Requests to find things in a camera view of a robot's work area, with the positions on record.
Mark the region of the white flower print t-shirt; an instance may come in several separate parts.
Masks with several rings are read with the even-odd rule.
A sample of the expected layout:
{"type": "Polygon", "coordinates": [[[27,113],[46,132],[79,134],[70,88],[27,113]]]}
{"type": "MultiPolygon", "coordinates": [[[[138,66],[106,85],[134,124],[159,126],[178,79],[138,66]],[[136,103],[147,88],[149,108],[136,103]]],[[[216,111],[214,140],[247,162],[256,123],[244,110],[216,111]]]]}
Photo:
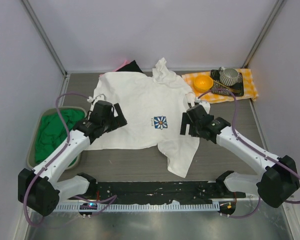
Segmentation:
{"type": "Polygon", "coordinates": [[[156,146],[167,157],[169,172],[185,178],[200,139],[180,134],[182,115],[194,106],[192,88],[161,58],[152,76],[140,72],[107,72],[99,77],[93,96],[120,105],[127,124],[102,135],[89,147],[97,150],[139,150],[156,146]]]}

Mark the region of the grey plastic tray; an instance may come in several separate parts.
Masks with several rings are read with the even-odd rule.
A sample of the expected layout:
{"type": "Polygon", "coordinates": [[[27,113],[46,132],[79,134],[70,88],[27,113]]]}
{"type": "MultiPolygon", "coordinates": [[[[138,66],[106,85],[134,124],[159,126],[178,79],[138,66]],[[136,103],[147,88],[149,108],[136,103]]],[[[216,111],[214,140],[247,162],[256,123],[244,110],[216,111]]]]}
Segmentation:
{"type": "MultiPolygon", "coordinates": [[[[80,110],[84,111],[85,117],[87,115],[87,111],[86,110],[84,110],[81,107],[76,107],[76,106],[62,106],[62,107],[59,108],[59,110],[69,109],[69,108],[80,109],[80,110]]],[[[41,116],[39,117],[39,120],[38,120],[38,123],[37,123],[37,126],[36,126],[36,130],[35,130],[34,136],[32,138],[32,143],[30,145],[30,148],[29,148],[29,151],[28,151],[28,154],[27,154],[27,157],[26,157],[27,165],[30,168],[33,168],[33,167],[35,167],[37,165],[35,163],[35,141],[36,141],[37,133],[38,133],[38,130],[39,130],[41,118],[43,116],[47,116],[47,115],[53,114],[55,112],[57,112],[57,110],[55,108],[50,108],[50,109],[46,110],[44,113],[42,113],[41,116]]]]}

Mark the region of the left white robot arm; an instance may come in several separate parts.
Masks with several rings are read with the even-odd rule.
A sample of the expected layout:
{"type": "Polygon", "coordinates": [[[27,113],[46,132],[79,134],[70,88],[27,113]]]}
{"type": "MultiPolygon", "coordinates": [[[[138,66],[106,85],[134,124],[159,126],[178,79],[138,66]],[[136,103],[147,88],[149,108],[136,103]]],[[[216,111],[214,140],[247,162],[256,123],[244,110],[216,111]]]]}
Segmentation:
{"type": "Polygon", "coordinates": [[[33,169],[18,174],[18,200],[23,209],[31,208],[43,217],[56,206],[74,197],[91,198],[97,193],[97,181],[86,173],[59,181],[60,176],[96,139],[127,125],[118,103],[98,100],[86,118],[79,120],[64,142],[43,162],[33,169]]]}

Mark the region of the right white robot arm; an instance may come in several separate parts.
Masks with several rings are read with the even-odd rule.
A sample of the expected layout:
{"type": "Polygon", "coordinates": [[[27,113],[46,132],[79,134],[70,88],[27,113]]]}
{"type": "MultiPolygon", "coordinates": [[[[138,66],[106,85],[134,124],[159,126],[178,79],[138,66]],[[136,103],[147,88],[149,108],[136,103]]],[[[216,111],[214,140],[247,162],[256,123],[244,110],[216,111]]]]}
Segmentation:
{"type": "Polygon", "coordinates": [[[182,114],[180,134],[211,141],[235,154],[255,171],[255,175],[229,171],[223,184],[231,192],[256,195],[269,206],[278,208],[300,188],[296,163],[291,157],[279,157],[264,150],[225,119],[208,114],[200,104],[182,114]]]}

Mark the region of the orange bowl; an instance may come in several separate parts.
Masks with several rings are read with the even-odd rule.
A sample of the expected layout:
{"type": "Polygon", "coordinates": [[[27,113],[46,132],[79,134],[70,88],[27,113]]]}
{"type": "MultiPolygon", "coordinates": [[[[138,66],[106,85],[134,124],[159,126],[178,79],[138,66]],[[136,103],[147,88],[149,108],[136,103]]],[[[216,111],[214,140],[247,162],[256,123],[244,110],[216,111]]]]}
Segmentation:
{"type": "Polygon", "coordinates": [[[213,87],[213,85],[214,85],[214,81],[208,75],[198,75],[193,80],[194,89],[200,93],[207,92],[213,87]]]}

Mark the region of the black patterned plate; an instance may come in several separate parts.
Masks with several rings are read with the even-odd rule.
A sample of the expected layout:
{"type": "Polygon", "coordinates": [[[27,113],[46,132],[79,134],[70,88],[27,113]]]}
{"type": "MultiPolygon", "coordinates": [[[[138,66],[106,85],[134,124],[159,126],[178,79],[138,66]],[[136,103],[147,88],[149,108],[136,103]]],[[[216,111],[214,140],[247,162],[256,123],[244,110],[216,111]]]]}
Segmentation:
{"type": "Polygon", "coordinates": [[[220,73],[217,69],[210,71],[210,77],[213,79],[213,86],[211,92],[213,94],[230,96],[231,94],[227,91],[231,91],[236,97],[242,97],[244,95],[244,83],[243,75],[239,73],[238,82],[232,86],[225,86],[220,82],[220,73]]]}

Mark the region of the green t-shirt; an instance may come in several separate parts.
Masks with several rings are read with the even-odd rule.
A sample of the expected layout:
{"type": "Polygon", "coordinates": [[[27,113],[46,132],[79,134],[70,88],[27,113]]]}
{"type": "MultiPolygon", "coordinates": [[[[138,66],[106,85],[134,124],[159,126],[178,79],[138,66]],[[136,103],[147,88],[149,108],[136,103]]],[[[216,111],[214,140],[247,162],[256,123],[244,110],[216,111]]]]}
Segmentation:
{"type": "MultiPolygon", "coordinates": [[[[61,109],[60,113],[69,130],[85,117],[85,112],[77,108],[61,109]]],[[[67,138],[66,129],[57,112],[43,116],[35,140],[34,161],[38,165],[44,161],[67,138]]]]}

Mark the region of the folded black t-shirt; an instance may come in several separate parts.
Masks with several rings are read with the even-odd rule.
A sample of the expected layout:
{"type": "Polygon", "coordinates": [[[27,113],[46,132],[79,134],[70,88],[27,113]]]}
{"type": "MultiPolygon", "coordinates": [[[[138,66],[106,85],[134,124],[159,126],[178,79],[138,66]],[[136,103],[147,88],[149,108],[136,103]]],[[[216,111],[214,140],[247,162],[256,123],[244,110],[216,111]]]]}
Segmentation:
{"type": "Polygon", "coordinates": [[[144,73],[135,60],[131,62],[124,61],[123,64],[116,70],[116,72],[144,73]]]}

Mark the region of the striped grey cup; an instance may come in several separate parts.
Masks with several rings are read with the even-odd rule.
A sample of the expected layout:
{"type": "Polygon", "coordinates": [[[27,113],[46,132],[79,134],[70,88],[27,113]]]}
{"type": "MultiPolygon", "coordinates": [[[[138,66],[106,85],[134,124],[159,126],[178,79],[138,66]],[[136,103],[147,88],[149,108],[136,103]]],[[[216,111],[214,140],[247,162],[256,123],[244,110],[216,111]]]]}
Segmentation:
{"type": "Polygon", "coordinates": [[[220,67],[218,72],[220,83],[226,87],[233,86],[243,81],[240,73],[234,68],[220,67]]]}

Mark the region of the folded pink t-shirt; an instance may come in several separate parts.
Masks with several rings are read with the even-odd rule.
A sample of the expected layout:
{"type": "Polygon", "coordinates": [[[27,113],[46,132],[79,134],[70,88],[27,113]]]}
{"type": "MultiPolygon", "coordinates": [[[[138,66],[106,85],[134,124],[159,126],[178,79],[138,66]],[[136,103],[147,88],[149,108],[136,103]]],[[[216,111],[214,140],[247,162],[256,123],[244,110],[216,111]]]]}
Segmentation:
{"type": "Polygon", "coordinates": [[[129,61],[128,60],[124,60],[123,63],[119,67],[117,67],[116,69],[113,70],[113,72],[118,71],[119,69],[123,68],[127,64],[129,64],[129,61]]]}

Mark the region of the orange checkered cloth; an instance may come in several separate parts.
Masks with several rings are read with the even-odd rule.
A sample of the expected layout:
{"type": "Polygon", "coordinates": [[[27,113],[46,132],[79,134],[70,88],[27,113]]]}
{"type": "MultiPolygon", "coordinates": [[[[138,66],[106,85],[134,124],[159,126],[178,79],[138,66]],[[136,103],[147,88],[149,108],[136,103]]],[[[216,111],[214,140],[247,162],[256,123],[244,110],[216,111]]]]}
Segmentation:
{"type": "MultiPolygon", "coordinates": [[[[258,95],[256,86],[253,82],[253,76],[252,76],[251,70],[248,68],[238,68],[236,70],[242,74],[243,93],[244,93],[243,96],[237,96],[236,99],[237,100],[252,99],[253,101],[256,101],[259,95],[258,95]]],[[[192,88],[195,96],[198,97],[202,93],[195,89],[194,84],[193,84],[194,79],[200,75],[210,76],[210,74],[211,74],[211,71],[185,73],[185,74],[182,74],[181,77],[192,88]]],[[[210,104],[218,104],[218,103],[223,103],[223,102],[233,102],[234,101],[232,96],[225,96],[225,95],[214,94],[214,93],[207,93],[206,95],[201,97],[201,100],[207,101],[210,104]]]]}

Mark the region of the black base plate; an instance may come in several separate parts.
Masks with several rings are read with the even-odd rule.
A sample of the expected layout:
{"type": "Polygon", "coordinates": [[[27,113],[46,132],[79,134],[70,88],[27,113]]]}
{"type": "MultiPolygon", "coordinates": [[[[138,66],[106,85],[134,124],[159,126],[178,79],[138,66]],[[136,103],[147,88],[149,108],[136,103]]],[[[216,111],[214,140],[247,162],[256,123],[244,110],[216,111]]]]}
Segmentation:
{"type": "Polygon", "coordinates": [[[233,193],[224,184],[210,181],[99,182],[96,197],[105,200],[116,195],[119,205],[163,205],[173,201],[181,205],[211,204],[213,199],[243,199],[243,192],[233,193]]]}

